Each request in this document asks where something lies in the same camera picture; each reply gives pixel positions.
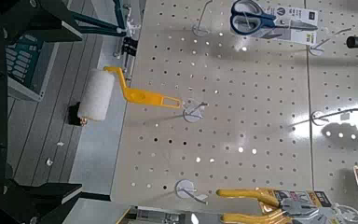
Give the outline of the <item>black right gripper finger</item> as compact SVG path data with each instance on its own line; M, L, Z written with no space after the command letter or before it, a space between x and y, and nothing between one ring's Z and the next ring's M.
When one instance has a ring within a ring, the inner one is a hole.
M82 185L24 186L8 180L8 214L19 224L62 224L81 196Z
M7 10L7 42L32 35L45 42L76 42L79 26L62 0L13 0Z

